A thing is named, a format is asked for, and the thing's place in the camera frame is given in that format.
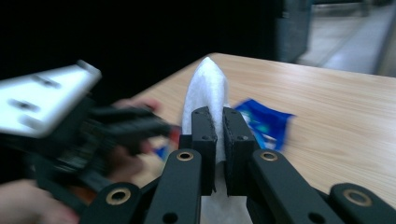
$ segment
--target metal ring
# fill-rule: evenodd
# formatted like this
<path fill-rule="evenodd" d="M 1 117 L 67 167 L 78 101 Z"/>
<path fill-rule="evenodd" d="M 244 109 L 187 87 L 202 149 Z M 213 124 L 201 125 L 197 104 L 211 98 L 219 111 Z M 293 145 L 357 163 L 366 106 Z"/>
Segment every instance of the metal ring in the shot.
<path fill-rule="evenodd" d="M 194 158 L 194 155 L 190 152 L 180 152 L 177 154 L 177 159 L 180 161 L 190 161 Z"/>
<path fill-rule="evenodd" d="M 368 206 L 373 205 L 373 201 L 371 200 L 371 198 L 369 196 L 367 196 L 367 194 L 362 193 L 361 191 L 358 191 L 356 189 L 346 189 L 346 190 L 344 190 L 343 194 L 350 202 L 357 204 L 359 206 L 368 207 Z M 353 194 L 357 194 L 357 195 L 361 196 L 363 198 L 363 201 L 358 201 L 358 200 L 354 199 Z"/>
<path fill-rule="evenodd" d="M 131 195 L 131 191 L 127 188 L 113 189 L 107 194 L 106 202 L 111 205 L 119 205 L 128 201 L 128 199 L 131 198 Z"/>
<path fill-rule="evenodd" d="M 277 155 L 273 152 L 268 152 L 268 151 L 263 152 L 261 154 L 261 157 L 265 161 L 277 161 Z"/>

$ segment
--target white tissue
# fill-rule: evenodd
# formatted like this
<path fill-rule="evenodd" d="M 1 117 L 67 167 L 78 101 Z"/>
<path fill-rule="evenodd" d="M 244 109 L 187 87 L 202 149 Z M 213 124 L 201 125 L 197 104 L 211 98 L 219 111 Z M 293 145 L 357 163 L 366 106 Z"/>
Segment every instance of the white tissue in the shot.
<path fill-rule="evenodd" d="M 218 142 L 216 145 L 215 186 L 217 192 L 203 196 L 201 223 L 252 223 L 246 208 L 246 197 L 228 197 L 224 180 L 223 165 L 224 135 L 222 110 L 228 103 L 228 82 L 219 67 L 209 58 L 204 58 L 196 68 L 187 90 L 181 128 L 183 134 L 191 134 L 191 112 L 208 106 L 213 119 Z"/>

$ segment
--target tabletop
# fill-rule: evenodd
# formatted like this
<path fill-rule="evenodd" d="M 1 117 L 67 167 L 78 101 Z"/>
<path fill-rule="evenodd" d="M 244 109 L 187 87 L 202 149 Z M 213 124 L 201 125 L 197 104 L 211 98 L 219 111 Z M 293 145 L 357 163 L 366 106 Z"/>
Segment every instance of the tabletop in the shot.
<path fill-rule="evenodd" d="M 361 185 L 396 208 L 396 79 L 207 55 L 227 77 L 230 105 L 247 98 L 290 119 L 282 154 L 314 188 Z M 197 60 L 134 98 L 156 98 L 158 115 L 180 124 Z"/>

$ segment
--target blue wrapper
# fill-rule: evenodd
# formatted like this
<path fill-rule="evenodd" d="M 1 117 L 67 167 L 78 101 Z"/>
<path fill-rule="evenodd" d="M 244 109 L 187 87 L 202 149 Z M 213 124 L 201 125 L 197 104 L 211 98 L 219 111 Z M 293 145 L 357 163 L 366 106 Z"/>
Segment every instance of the blue wrapper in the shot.
<path fill-rule="evenodd" d="M 268 108 L 253 99 L 247 99 L 234 109 L 241 112 L 260 148 L 281 150 L 288 120 L 294 115 Z"/>

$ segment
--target blue snack bag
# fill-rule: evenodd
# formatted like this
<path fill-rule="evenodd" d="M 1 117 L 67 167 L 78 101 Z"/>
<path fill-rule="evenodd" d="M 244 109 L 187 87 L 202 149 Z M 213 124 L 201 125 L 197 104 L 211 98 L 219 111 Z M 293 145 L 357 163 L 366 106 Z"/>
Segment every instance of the blue snack bag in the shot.
<path fill-rule="evenodd" d="M 261 149 L 279 151 L 285 141 L 288 120 L 294 115 L 268 108 L 253 99 L 234 107 L 241 112 Z"/>

